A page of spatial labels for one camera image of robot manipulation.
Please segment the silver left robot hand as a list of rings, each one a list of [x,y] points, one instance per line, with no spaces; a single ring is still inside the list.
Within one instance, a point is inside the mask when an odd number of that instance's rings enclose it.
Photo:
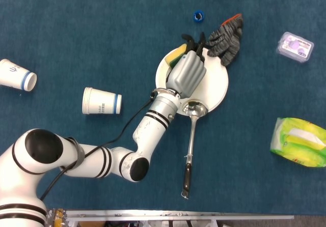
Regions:
[[[184,99],[192,95],[206,73],[205,57],[202,54],[206,37],[203,32],[198,42],[188,34],[182,34],[181,37],[186,43],[165,58],[165,62],[171,68],[166,78],[166,88],[175,91],[181,99]]]

